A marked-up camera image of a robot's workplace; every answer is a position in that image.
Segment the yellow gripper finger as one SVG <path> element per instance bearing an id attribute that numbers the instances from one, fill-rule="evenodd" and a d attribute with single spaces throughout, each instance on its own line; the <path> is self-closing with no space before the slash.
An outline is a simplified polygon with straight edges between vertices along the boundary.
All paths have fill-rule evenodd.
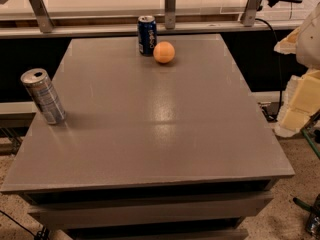
<path id="1" fill-rule="evenodd" d="M 320 70 L 308 69 L 301 77 L 293 75 L 284 92 L 275 133 L 292 137 L 320 110 Z"/>
<path id="2" fill-rule="evenodd" d="M 275 45 L 274 51 L 284 55 L 295 54 L 299 32 L 299 27 L 290 32 L 285 38 L 283 38 Z"/>

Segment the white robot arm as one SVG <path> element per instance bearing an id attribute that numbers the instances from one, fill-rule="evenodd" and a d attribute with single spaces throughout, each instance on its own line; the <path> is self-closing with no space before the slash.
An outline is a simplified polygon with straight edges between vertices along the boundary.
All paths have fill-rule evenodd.
<path id="1" fill-rule="evenodd" d="M 292 137 L 320 110 L 320 4 L 274 50 L 294 54 L 297 62 L 307 68 L 301 77 L 293 75 L 288 81 L 277 116 L 275 133 Z"/>

